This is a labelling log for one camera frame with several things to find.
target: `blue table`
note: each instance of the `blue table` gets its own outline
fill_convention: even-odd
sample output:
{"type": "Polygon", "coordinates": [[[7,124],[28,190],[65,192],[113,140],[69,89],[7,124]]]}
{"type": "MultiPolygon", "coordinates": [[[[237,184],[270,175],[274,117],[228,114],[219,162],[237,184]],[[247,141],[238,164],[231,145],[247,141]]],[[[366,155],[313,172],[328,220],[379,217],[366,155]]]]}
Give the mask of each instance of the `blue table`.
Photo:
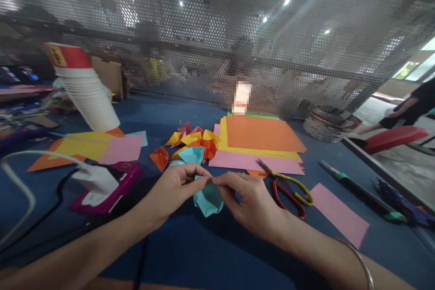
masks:
{"type": "MultiPolygon", "coordinates": [[[[190,121],[192,127],[213,130],[213,125],[226,115],[226,111],[208,104],[187,103],[154,97],[133,96],[126,102],[116,104],[115,110],[121,120],[121,129],[126,133],[147,131],[148,146],[142,148],[139,162],[144,171],[142,179],[130,192],[132,200],[139,200],[158,179],[160,172],[149,155],[162,146],[172,133],[190,121]]],[[[52,116],[62,126],[59,132],[74,133],[89,131],[80,115],[52,116]]],[[[305,176],[298,180],[312,189],[322,183],[338,196],[354,212],[370,223],[363,241],[361,252],[385,266],[418,289],[432,289],[435,283],[433,269],[435,257],[416,237],[408,226],[387,223],[377,216],[348,190],[331,178],[318,165],[323,159],[331,166],[346,173],[363,187],[372,189],[370,178],[377,174],[363,163],[343,144],[321,142],[303,129],[299,122],[290,122],[308,151],[301,154],[306,169],[305,176]]],[[[28,142],[16,150],[45,150],[47,141],[28,142]]],[[[171,155],[176,149],[168,149],[171,155]]],[[[31,218],[21,227],[20,232],[32,225],[55,200],[54,190],[60,179],[73,165],[57,169],[26,173],[27,168],[37,159],[28,155],[14,158],[11,165],[37,198],[37,206],[31,218]]],[[[204,166],[213,175],[223,174],[228,169],[204,166]]],[[[0,172],[0,235],[4,235],[21,218],[27,202],[21,192],[0,172]]],[[[80,185],[68,183],[65,201],[55,214],[46,220],[31,236],[7,252],[13,256],[33,244],[67,231],[67,235],[47,242],[26,255],[10,261],[9,265],[21,265],[41,256],[56,246],[77,237],[83,232],[77,229],[85,226],[87,217],[67,210],[68,205],[81,193],[80,185]]],[[[289,208],[293,206],[284,201],[289,208]]],[[[315,208],[307,208],[306,222],[331,237],[341,237],[335,227],[315,208]]],[[[102,276],[114,279],[133,280],[140,259],[142,244],[138,243],[108,267],[102,276]]],[[[273,246],[258,240],[244,230],[224,208],[220,214],[204,218],[188,200],[168,221],[149,236],[148,251],[142,281],[146,283],[184,286],[197,289],[295,289],[324,288],[325,281],[310,268],[293,257],[280,252],[273,246]]]]}

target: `person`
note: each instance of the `person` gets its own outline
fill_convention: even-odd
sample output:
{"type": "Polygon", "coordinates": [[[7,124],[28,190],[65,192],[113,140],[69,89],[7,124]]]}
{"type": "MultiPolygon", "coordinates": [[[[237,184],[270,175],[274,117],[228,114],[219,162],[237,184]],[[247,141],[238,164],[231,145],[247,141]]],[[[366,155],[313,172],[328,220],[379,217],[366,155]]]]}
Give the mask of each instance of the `person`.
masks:
{"type": "Polygon", "coordinates": [[[373,126],[363,127],[356,134],[363,135],[381,128],[393,129],[400,126],[412,126],[418,118],[435,107],[435,78],[421,84],[393,113],[373,126]]]}
{"type": "MultiPolygon", "coordinates": [[[[278,207],[261,178],[232,172],[212,177],[197,164],[169,167],[129,212],[17,270],[0,281],[0,289],[83,288],[210,182],[217,185],[234,218],[248,231],[309,265],[334,288],[368,289],[355,253],[278,207]],[[202,177],[193,180],[195,175],[202,177]],[[236,192],[242,201],[238,201],[236,192]]],[[[389,270],[366,256],[362,258],[377,290],[412,289],[389,270]]]]}

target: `yellow paper sheet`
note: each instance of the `yellow paper sheet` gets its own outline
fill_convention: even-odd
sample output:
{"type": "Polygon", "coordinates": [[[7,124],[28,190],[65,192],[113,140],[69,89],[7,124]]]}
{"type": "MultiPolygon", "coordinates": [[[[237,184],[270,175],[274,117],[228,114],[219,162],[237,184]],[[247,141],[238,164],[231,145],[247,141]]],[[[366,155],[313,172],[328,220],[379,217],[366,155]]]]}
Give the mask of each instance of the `yellow paper sheet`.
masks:
{"type": "Polygon", "coordinates": [[[217,135],[215,135],[214,133],[212,133],[210,130],[204,130],[204,136],[203,136],[203,140],[214,140],[214,143],[217,145],[217,144],[220,144],[221,142],[222,142],[222,140],[217,136],[217,135]]]}
{"type": "Polygon", "coordinates": [[[171,138],[169,138],[169,141],[166,142],[166,144],[164,146],[172,146],[177,144],[181,139],[181,133],[179,132],[175,132],[172,134],[171,138]]]}
{"type": "Polygon", "coordinates": [[[241,154],[249,154],[249,155],[258,155],[258,156],[267,156],[267,157],[276,157],[280,159],[288,159],[288,160],[301,160],[300,156],[296,152],[283,152],[283,151],[274,151],[274,150],[254,150],[254,149],[245,149],[238,147],[228,147],[228,137],[227,137],[227,121],[226,117],[221,119],[221,129],[219,131],[219,137],[222,142],[218,146],[218,150],[224,152],[232,152],[232,153],[241,153],[241,154]]]}
{"type": "Polygon", "coordinates": [[[170,160],[182,160],[182,158],[180,157],[180,153],[183,152],[184,150],[187,150],[188,146],[182,147],[180,148],[178,151],[176,151],[174,154],[172,154],[172,156],[169,158],[170,160]]]}
{"type": "MultiPolygon", "coordinates": [[[[97,162],[103,157],[103,154],[107,150],[110,141],[115,138],[114,136],[104,132],[85,132],[70,135],[89,140],[104,141],[105,143],[64,138],[62,144],[56,149],[56,153],[68,156],[81,155],[97,162]]],[[[57,158],[57,156],[50,156],[49,160],[57,158]]]]}
{"type": "Polygon", "coordinates": [[[187,146],[189,146],[189,145],[190,145],[191,143],[193,143],[194,141],[200,140],[200,139],[202,139],[202,138],[203,138],[203,137],[202,137],[201,132],[198,131],[198,132],[196,132],[196,133],[192,133],[192,134],[189,134],[189,135],[183,137],[183,138],[181,139],[181,141],[182,141],[183,143],[185,143],[187,146]]]}

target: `silver bangle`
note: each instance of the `silver bangle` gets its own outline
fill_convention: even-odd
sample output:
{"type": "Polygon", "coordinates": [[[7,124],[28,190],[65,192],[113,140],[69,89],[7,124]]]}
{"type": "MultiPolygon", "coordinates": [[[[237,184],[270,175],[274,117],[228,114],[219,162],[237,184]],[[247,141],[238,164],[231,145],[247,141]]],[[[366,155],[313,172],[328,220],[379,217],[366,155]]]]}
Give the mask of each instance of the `silver bangle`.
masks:
{"type": "Polygon", "coordinates": [[[373,283],[373,278],[372,275],[370,273],[370,270],[368,269],[368,266],[366,264],[366,262],[363,260],[363,258],[361,257],[361,255],[359,254],[359,252],[350,244],[348,244],[346,241],[341,240],[339,238],[334,238],[335,240],[338,240],[339,242],[345,244],[347,247],[350,248],[351,251],[353,251],[353,253],[357,256],[359,262],[362,265],[362,268],[364,269],[364,273],[366,274],[367,277],[367,281],[368,281],[368,290],[374,290],[375,289],[375,285],[373,283]]]}

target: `metal mesh wall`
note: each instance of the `metal mesh wall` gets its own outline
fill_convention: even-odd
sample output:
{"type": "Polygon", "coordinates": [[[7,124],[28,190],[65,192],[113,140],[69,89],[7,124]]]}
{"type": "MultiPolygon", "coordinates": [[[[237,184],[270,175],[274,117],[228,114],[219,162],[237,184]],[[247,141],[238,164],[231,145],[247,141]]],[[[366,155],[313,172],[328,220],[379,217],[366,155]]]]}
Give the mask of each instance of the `metal mesh wall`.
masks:
{"type": "Polygon", "coordinates": [[[46,60],[44,41],[112,53],[133,91],[305,117],[354,111],[434,33],[434,0],[0,0],[0,49],[46,60]]]}

